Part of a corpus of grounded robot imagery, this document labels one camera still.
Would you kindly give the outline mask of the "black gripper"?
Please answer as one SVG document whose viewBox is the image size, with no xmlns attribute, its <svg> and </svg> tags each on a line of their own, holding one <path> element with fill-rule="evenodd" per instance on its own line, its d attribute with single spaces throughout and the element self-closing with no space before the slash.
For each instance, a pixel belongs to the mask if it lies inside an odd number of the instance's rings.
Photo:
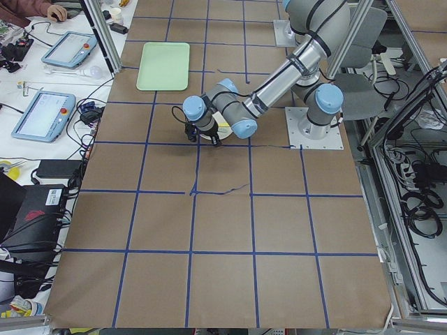
<svg viewBox="0 0 447 335">
<path fill-rule="evenodd" d="M 199 135 L 210 137 L 213 147 L 221 146 L 221 140 L 218 135 L 219 126 L 214 117 L 202 117 L 196 121 L 196 128 Z"/>
</svg>

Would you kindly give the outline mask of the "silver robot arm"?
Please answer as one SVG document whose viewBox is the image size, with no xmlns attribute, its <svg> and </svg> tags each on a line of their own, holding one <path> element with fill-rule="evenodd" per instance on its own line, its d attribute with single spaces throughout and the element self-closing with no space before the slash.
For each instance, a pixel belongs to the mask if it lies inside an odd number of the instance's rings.
<svg viewBox="0 0 447 335">
<path fill-rule="evenodd" d="M 185 133 L 191 142 L 200 135 L 219 146 L 219 126 L 214 118 L 220 113 L 240 139 L 257 130 L 257 119 L 265 114 L 287 91 L 291 90 L 308 107 L 299 121 L 299 131 L 307 138 L 320 140 L 331 128 L 341 110 L 344 96 L 339 87 L 321 81 L 319 63 L 327 59 L 344 40 L 350 22 L 345 1 L 284 1 L 297 47 L 285 62 L 259 88 L 239 101 L 240 94 L 228 78 L 201 96 L 190 96 L 182 105 Z"/>
</svg>

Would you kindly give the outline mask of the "operator hand on mouse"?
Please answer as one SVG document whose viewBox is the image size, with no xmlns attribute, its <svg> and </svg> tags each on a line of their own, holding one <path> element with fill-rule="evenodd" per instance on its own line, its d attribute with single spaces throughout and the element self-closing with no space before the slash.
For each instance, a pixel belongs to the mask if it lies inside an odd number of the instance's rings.
<svg viewBox="0 0 447 335">
<path fill-rule="evenodd" d="M 68 12 L 63 6 L 51 4 L 47 9 L 47 18 L 53 22 L 65 22 Z"/>
</svg>

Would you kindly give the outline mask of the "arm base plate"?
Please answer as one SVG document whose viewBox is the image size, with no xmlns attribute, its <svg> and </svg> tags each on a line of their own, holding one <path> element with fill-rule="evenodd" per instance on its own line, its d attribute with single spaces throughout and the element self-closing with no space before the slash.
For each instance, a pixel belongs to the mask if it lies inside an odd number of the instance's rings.
<svg viewBox="0 0 447 335">
<path fill-rule="evenodd" d="M 344 145 L 337 122 L 333 117 L 326 126 L 316 126 L 307 118 L 307 107 L 286 107 L 289 146 L 292 149 L 343 150 Z"/>
<path fill-rule="evenodd" d="M 289 20 L 274 20 L 273 28 L 277 47 L 296 47 L 300 44 L 291 29 Z"/>
</svg>

